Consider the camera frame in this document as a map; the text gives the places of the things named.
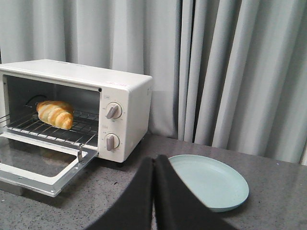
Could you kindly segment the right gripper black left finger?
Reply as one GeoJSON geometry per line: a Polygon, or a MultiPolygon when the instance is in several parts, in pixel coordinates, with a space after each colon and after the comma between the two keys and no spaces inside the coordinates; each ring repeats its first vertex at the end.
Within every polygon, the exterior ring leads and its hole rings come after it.
{"type": "Polygon", "coordinates": [[[153,210],[154,163],[145,158],[131,183],[88,230],[150,230],[153,210]]]}

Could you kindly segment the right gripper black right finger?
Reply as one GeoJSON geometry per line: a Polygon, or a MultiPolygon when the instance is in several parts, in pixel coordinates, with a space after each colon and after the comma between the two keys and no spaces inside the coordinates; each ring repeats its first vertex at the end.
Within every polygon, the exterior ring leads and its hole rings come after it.
{"type": "Polygon", "coordinates": [[[167,156],[154,160],[154,208],[159,230],[234,230],[183,183],[167,156]]]}

